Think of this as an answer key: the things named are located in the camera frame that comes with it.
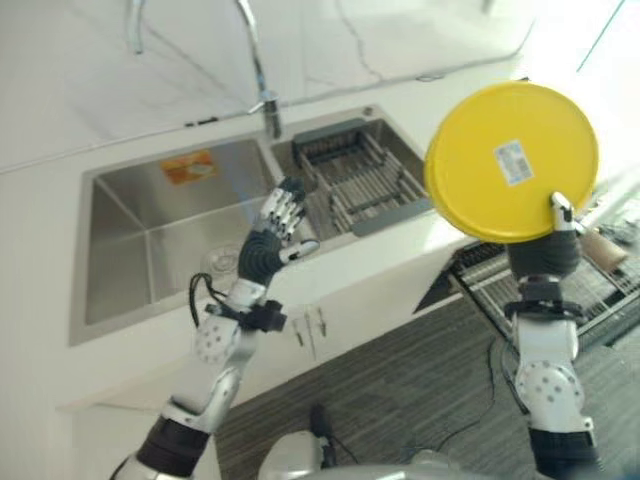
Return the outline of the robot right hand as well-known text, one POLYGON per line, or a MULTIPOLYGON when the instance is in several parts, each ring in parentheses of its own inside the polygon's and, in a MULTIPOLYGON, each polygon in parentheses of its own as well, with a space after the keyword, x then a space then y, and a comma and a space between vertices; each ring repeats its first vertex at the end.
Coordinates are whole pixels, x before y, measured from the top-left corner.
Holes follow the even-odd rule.
POLYGON ((536 276, 562 279, 572 274, 580 262, 573 205, 560 192, 551 195, 549 204, 553 230, 548 235, 505 247, 510 269, 518 281, 536 276))

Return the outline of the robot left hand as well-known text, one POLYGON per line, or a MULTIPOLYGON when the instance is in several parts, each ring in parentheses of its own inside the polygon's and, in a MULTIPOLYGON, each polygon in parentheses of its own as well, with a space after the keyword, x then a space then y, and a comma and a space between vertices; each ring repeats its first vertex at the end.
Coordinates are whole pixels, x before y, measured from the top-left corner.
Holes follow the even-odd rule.
POLYGON ((303 181, 285 177, 269 194, 247 235, 238 259, 241 279, 268 286, 285 265, 315 253, 320 242, 293 243, 294 233, 306 216, 303 181))

